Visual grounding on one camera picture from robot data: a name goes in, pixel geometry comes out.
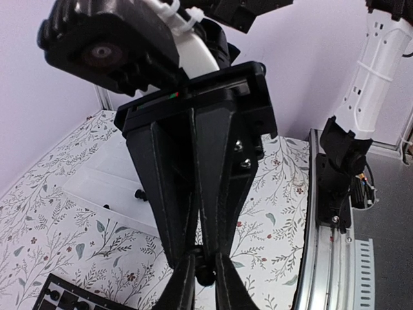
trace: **red flower print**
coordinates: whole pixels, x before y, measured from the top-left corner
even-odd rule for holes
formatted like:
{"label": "red flower print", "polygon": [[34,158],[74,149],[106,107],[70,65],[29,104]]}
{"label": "red flower print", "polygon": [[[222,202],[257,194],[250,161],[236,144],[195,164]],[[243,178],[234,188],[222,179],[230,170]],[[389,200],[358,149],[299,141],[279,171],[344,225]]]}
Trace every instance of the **red flower print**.
{"label": "red flower print", "polygon": [[134,273],[131,273],[130,275],[127,276],[127,279],[128,279],[129,282],[132,282],[133,280],[136,279],[136,276],[135,276]]}

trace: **gray leaf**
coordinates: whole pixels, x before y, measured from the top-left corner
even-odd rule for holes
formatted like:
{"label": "gray leaf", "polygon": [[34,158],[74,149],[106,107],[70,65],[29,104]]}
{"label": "gray leaf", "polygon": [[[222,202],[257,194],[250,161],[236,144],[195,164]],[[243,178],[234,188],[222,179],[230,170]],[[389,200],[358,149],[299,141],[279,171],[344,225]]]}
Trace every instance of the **gray leaf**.
{"label": "gray leaf", "polygon": [[105,226],[99,221],[96,221],[96,222],[97,222],[97,231],[99,231],[100,233],[103,233],[105,231]]}
{"label": "gray leaf", "polygon": [[23,248],[24,248],[24,245],[21,246],[20,248],[18,248],[17,250],[15,250],[15,251],[13,252],[14,256],[15,256],[15,257],[18,257],[18,256],[20,255],[21,250],[23,250]]}
{"label": "gray leaf", "polygon": [[126,230],[126,229],[128,229],[128,227],[125,227],[125,226],[119,227],[118,229],[115,230],[115,233],[116,233],[116,234],[117,234],[117,233],[120,233],[121,231],[124,231],[124,230]]}
{"label": "gray leaf", "polygon": [[298,275],[295,275],[290,281],[285,282],[283,285],[293,286],[297,283]]}
{"label": "gray leaf", "polygon": [[234,262],[234,261],[232,261],[232,263],[234,264],[234,267],[235,268],[242,268],[242,267],[245,267],[242,263],[240,263],[240,262]]}
{"label": "gray leaf", "polygon": [[118,258],[115,259],[114,264],[113,264],[114,268],[117,266],[117,263],[119,262],[120,257],[122,256],[119,256]]}
{"label": "gray leaf", "polygon": [[80,243],[76,246],[76,253],[77,253],[77,256],[79,257],[79,259],[81,259],[82,256],[83,256],[83,250],[85,250],[85,244],[84,243]]}
{"label": "gray leaf", "polygon": [[288,142],[289,144],[297,145],[297,143],[295,143],[295,142],[292,141],[291,139],[287,139],[287,140],[285,140],[285,141]]}
{"label": "gray leaf", "polygon": [[276,224],[276,218],[272,213],[267,213],[265,216],[270,219],[273,226]]}
{"label": "gray leaf", "polygon": [[19,283],[23,287],[26,285],[26,282],[22,278],[19,278]]}

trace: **tablecloth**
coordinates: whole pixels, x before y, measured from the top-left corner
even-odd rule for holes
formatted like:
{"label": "tablecloth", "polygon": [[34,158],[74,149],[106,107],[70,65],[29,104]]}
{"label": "tablecloth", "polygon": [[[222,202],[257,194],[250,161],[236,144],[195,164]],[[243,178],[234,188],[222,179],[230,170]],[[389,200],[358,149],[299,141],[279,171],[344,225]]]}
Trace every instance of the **tablecloth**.
{"label": "tablecloth", "polygon": [[[160,240],[77,206],[61,190],[116,131],[114,115],[88,117],[0,200],[1,310],[31,309],[49,273],[139,310],[161,295],[172,270]],[[287,310],[303,254],[308,143],[263,143],[231,259],[260,309]],[[196,309],[215,309],[213,287],[197,287]]]}

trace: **white wall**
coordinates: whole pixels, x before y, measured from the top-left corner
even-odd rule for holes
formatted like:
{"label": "white wall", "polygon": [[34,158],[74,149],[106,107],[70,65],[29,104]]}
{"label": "white wall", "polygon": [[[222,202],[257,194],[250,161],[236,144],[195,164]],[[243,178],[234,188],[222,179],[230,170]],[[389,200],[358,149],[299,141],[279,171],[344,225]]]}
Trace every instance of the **white wall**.
{"label": "white wall", "polygon": [[[254,60],[267,66],[281,135],[304,139],[310,128],[324,127],[358,59],[366,20],[364,0],[295,0],[257,18],[247,35],[226,28],[228,41],[241,50],[236,63]],[[413,105],[412,74],[413,60],[402,60],[375,140],[397,143]],[[117,94],[111,98],[116,107],[130,101]]]}
{"label": "white wall", "polygon": [[37,30],[53,3],[1,3],[0,196],[99,110],[92,84],[48,66],[36,45]]}

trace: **gray floor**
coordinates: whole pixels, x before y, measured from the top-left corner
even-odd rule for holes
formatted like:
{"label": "gray floor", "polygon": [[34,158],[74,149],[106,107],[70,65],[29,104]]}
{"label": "gray floor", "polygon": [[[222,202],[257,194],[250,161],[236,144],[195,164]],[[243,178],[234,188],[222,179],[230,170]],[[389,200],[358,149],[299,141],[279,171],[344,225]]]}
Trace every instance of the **gray floor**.
{"label": "gray floor", "polygon": [[413,310],[413,166],[370,155],[380,202],[356,211],[356,238],[373,238],[376,310]]}

